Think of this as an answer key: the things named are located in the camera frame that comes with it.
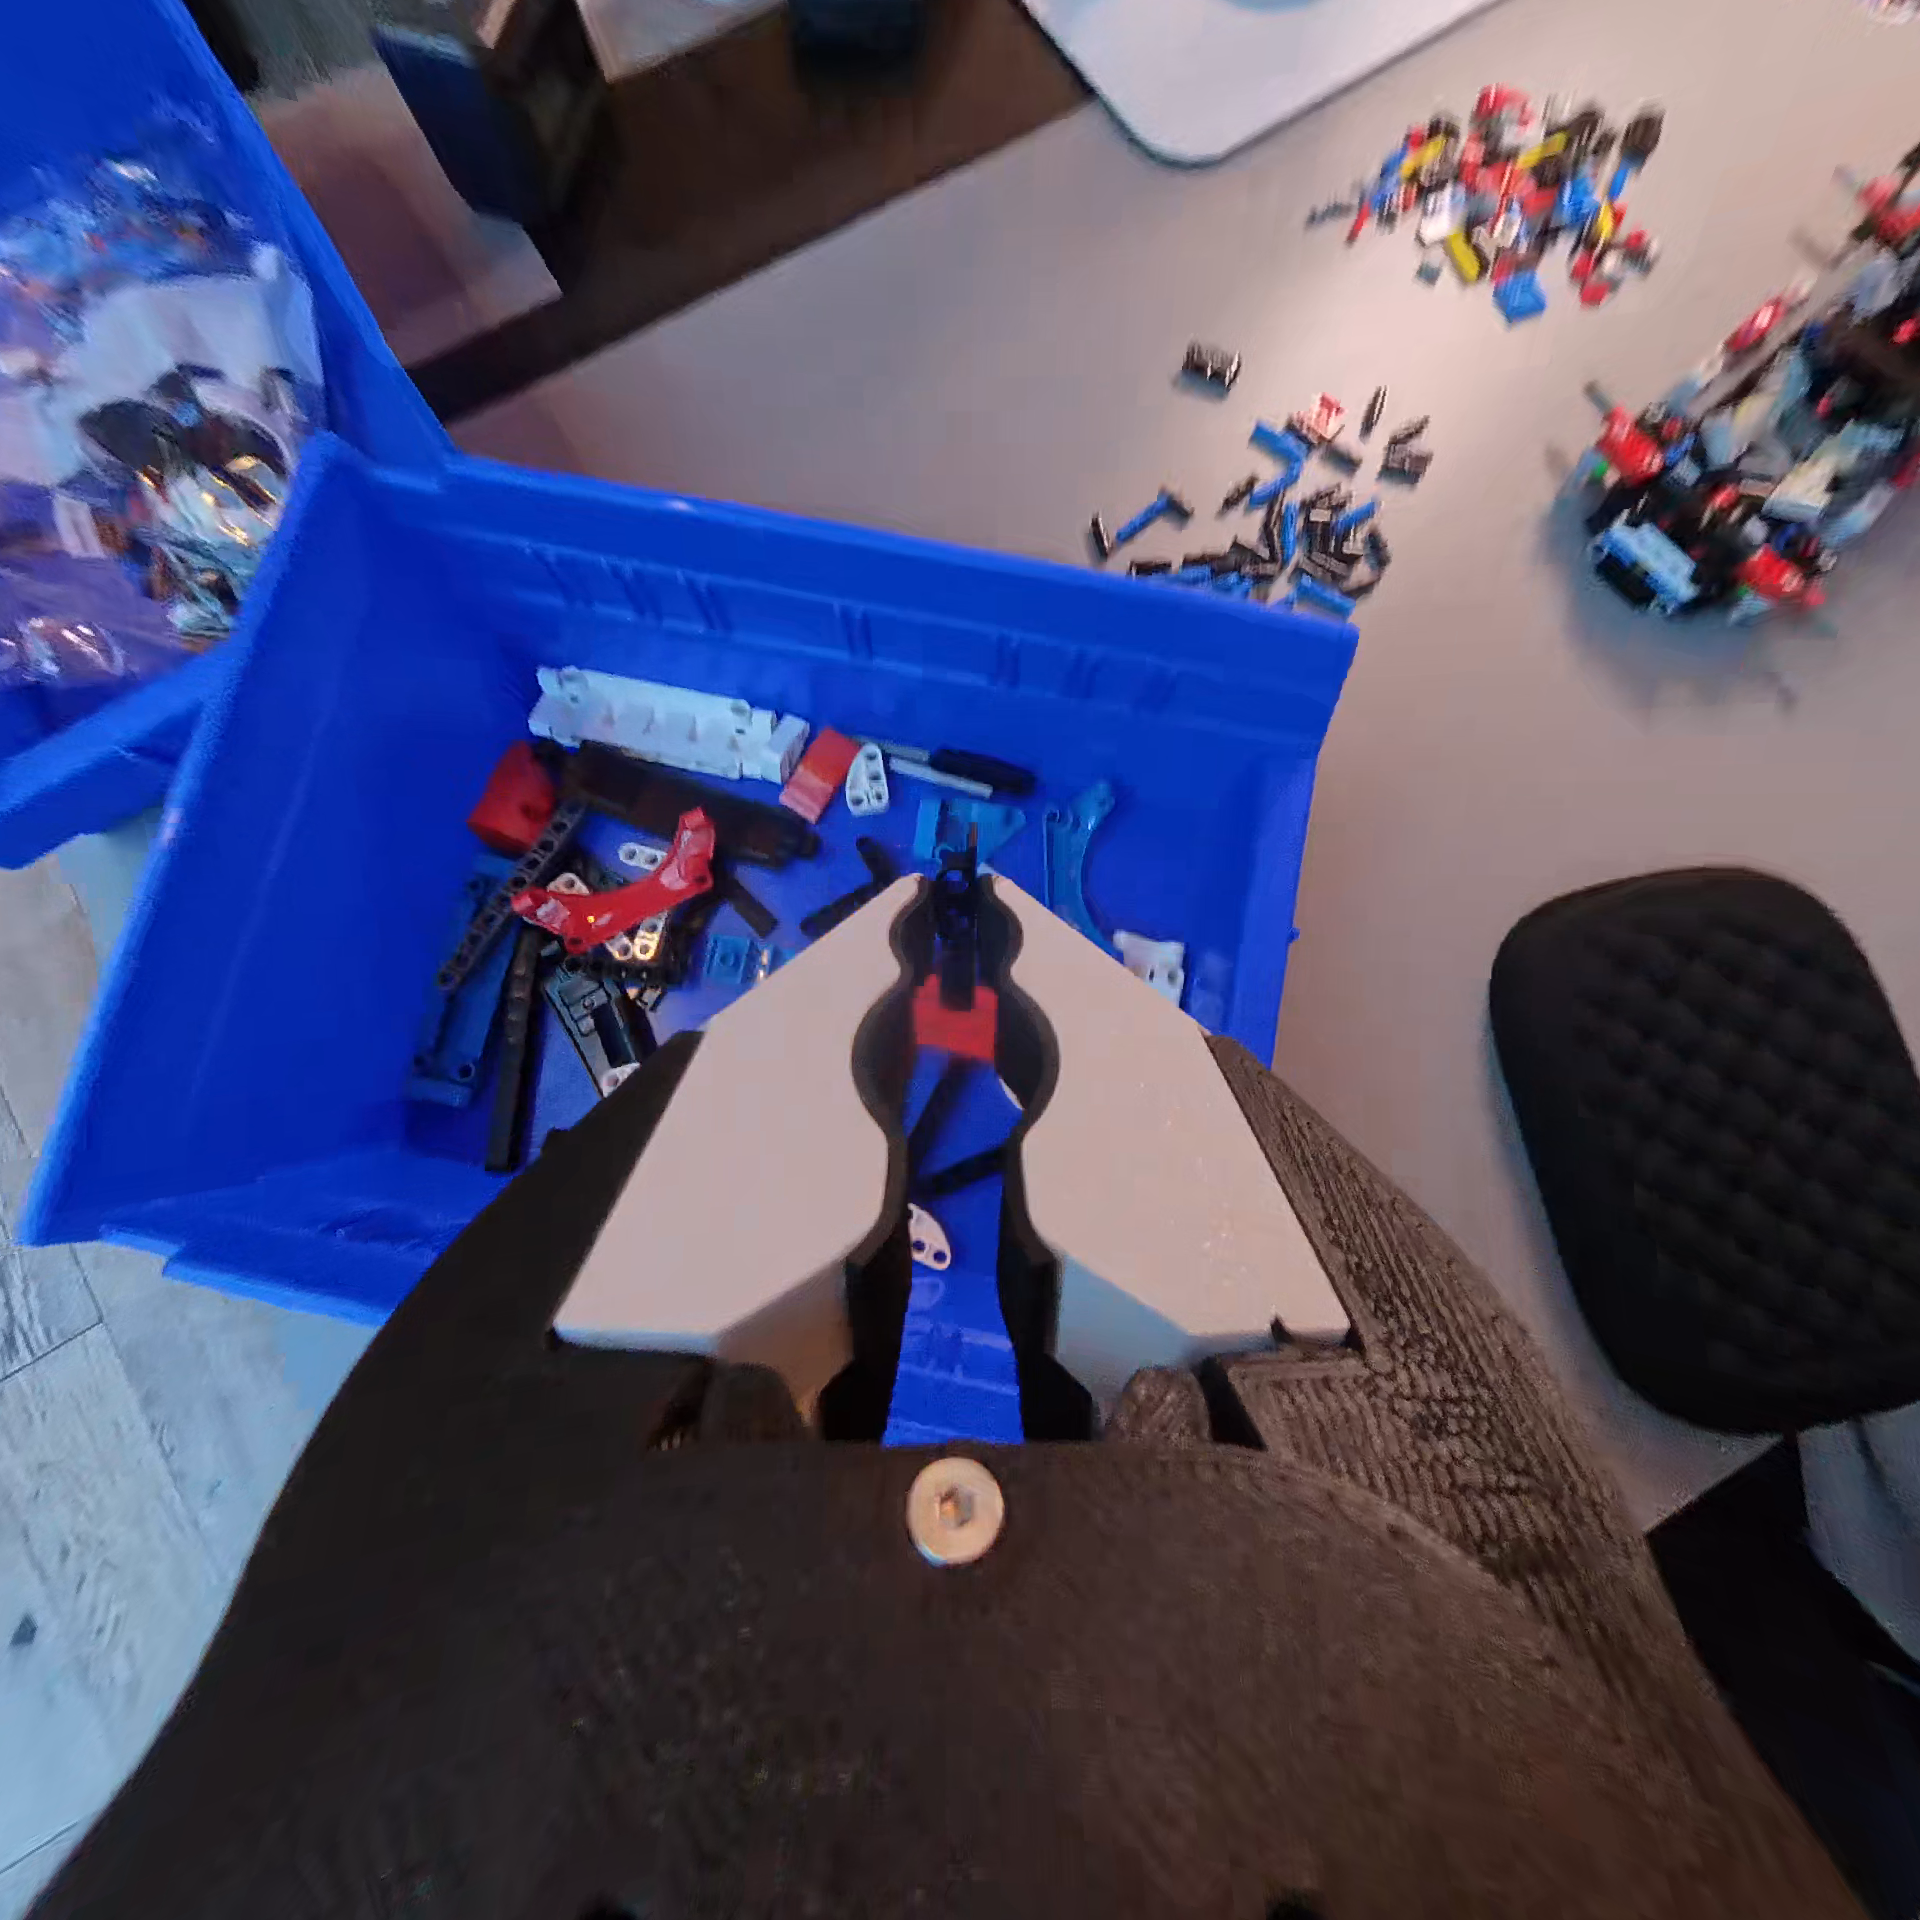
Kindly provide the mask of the clear bag of lego parts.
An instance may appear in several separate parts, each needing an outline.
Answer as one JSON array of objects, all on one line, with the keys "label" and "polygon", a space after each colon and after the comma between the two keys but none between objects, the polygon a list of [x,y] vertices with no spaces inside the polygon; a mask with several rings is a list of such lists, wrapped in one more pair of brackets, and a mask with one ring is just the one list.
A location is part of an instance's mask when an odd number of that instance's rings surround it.
[{"label": "clear bag of lego parts", "polygon": [[3,211],[3,704],[37,732],[218,646],[325,371],[213,130],[158,116]]}]

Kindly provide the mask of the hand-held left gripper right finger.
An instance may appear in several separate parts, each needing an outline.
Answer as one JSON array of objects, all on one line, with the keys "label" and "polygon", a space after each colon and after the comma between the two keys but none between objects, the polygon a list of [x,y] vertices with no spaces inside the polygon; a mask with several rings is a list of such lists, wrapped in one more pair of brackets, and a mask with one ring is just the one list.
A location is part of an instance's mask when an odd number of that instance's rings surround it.
[{"label": "hand-held left gripper right finger", "polygon": [[1342,1344],[1348,1309],[1211,1036],[1015,880],[991,890],[1040,1033],[1020,1184],[1057,1266],[1052,1356],[1112,1409],[1144,1368]]}]

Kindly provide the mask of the pile of black blue pins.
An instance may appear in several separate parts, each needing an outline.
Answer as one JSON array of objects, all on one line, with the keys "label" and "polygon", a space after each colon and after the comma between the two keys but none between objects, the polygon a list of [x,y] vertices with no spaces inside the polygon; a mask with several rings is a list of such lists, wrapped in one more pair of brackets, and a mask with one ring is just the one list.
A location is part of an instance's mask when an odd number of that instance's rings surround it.
[{"label": "pile of black blue pins", "polygon": [[1413,494],[1432,467],[1432,419],[1392,419],[1387,402],[1387,387],[1375,387],[1346,405],[1342,433],[1328,443],[1310,443],[1293,426],[1310,402],[1258,419],[1258,467],[1218,497],[1211,516],[1162,486],[1132,516],[1089,516],[1089,560],[1222,604],[1353,620],[1393,566],[1387,498]]}]

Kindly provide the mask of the pile of mixed lego pieces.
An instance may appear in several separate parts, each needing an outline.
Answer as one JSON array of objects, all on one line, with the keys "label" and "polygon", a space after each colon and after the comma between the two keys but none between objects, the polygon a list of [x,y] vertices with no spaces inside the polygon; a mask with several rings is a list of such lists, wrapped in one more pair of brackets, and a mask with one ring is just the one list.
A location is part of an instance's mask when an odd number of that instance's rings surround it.
[{"label": "pile of mixed lego pieces", "polygon": [[1421,285],[1479,289],[1506,327],[1547,313],[1550,274],[1581,310],[1603,310],[1658,263],[1663,244],[1629,199],[1666,123],[1658,104],[1610,115],[1593,98],[1532,98],[1493,82],[1470,108],[1407,123],[1307,225],[1334,227],[1346,244],[1370,231],[1407,238]]}]

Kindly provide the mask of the red black lego part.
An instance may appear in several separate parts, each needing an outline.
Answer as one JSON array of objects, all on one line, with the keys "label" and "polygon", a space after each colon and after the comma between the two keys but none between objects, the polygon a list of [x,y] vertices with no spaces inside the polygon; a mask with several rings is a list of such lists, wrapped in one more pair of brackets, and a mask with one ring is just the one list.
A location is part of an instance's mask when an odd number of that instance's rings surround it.
[{"label": "red black lego part", "polygon": [[998,996],[978,942],[978,879],[974,855],[946,855],[931,880],[926,961],[911,996],[911,1036],[925,1050],[997,1064]]}]

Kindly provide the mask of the lego car model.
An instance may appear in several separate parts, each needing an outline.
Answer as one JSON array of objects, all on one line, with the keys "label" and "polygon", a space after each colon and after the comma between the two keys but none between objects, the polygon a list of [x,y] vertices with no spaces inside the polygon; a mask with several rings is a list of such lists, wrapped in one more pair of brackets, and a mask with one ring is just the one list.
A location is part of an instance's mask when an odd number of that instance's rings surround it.
[{"label": "lego car model", "polygon": [[1641,407],[1589,387],[1581,560],[1624,608],[1751,628],[1826,608],[1839,558],[1916,494],[1916,148],[1846,168],[1851,227]]}]

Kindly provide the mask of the heap of large lego parts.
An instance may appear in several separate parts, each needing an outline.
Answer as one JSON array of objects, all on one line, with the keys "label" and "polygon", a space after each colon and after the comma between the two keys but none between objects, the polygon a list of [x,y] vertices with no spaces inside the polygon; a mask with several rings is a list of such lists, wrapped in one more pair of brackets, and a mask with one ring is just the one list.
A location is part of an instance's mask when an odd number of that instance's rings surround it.
[{"label": "heap of large lego parts", "polygon": [[[525,733],[468,817],[478,860],[430,976],[400,1096],[485,1114],[483,1170],[511,1171],[541,1040],[591,1096],[668,1033],[761,986],[902,873],[1022,832],[1038,775],[966,746],[816,728],[791,708],[588,665],[539,669]],[[1001,1145],[937,1163],[989,1064],[935,1057],[909,1130],[916,1196],[998,1176]]]}]

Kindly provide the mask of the blue storage bin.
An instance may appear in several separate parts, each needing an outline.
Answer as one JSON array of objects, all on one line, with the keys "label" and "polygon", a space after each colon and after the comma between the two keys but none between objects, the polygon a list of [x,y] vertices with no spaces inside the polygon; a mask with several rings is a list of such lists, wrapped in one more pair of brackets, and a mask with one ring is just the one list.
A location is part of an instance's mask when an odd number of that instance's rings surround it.
[{"label": "blue storage bin", "polygon": [[539,669],[747,697],[1118,807],[1102,930],[1187,951],[1199,1017],[1272,1050],[1317,757],[1359,632],[1199,585],[1010,558],[493,461],[298,484],[206,697],[16,1234],[385,1318],[501,1188],[469,1108],[408,1075],[468,830]]},{"label": "blue storage bin", "polygon": [[[307,274],[332,433],[380,467],[437,467],[453,443],[390,349],[319,215],[183,4],[3,4],[3,199],[43,167],[108,153],[183,108],[238,174],[238,205],[279,227]],[[224,651],[115,695],[60,732],[3,716],[3,869],[161,804]]]}]

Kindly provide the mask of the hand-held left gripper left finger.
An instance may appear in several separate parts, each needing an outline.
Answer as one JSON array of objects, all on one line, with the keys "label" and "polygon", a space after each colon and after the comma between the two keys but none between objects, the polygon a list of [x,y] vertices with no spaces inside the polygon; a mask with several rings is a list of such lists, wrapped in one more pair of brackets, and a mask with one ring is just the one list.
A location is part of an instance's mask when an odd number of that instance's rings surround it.
[{"label": "hand-held left gripper left finger", "polygon": [[804,1409],[854,1356],[848,1266],[905,1211],[925,879],[897,879],[702,1028],[556,1333],[772,1368]]}]

